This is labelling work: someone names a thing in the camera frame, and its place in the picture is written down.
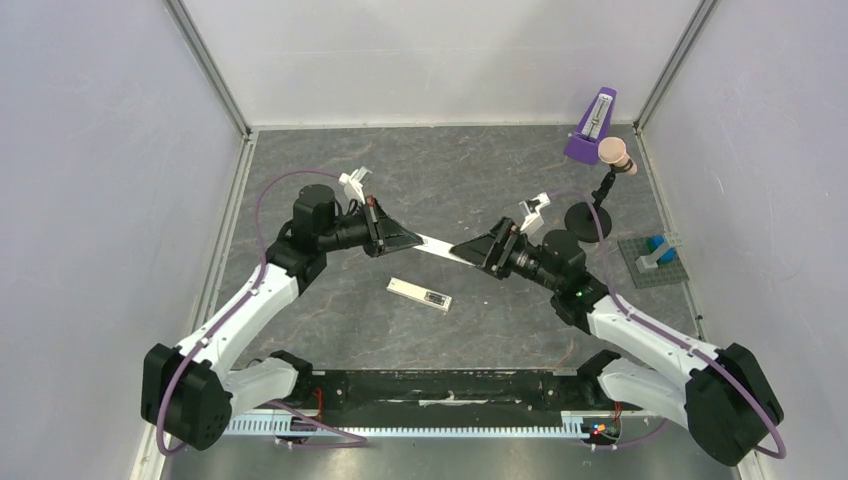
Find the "white remote battery cover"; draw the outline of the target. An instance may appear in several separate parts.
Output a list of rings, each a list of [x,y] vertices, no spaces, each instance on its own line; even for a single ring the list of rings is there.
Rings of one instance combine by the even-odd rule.
[[[415,245],[415,250],[434,255],[436,257],[440,257],[446,260],[450,260],[456,263],[474,266],[472,262],[464,260],[451,252],[451,249],[454,247],[453,244],[424,234],[418,234],[418,236],[422,240],[422,243],[420,245]]]

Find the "white remote control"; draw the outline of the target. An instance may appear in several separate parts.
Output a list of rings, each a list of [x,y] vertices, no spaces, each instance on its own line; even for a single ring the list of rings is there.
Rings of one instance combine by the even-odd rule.
[[[449,295],[436,292],[395,277],[392,277],[389,280],[386,290],[408,300],[436,308],[443,312],[448,312],[452,304],[452,297]]]

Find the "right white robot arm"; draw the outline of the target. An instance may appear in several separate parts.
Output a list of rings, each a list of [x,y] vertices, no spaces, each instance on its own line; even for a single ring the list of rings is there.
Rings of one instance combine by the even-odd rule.
[[[762,452],[766,437],[775,442],[771,456],[785,457],[777,430],[785,413],[755,355],[738,343],[720,348],[687,336],[638,310],[587,270],[572,233],[552,230],[534,245],[504,217],[450,253],[498,279],[516,274],[549,289],[565,324],[636,357],[603,351],[584,363],[577,392],[585,405],[615,401],[653,412],[727,466]]]

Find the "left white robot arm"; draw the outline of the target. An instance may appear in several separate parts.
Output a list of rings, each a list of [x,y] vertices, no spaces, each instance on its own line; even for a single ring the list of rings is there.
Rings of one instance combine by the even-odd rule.
[[[251,341],[322,273],[330,252],[361,248],[370,257],[423,245],[423,238],[392,219],[372,196],[341,210],[334,190],[302,188],[292,217],[241,289],[205,324],[177,345],[153,346],[145,355],[140,415],[164,436],[196,450],[212,446],[231,419],[275,400],[301,408],[314,383],[301,372],[310,363],[282,353],[242,369],[234,364]]]

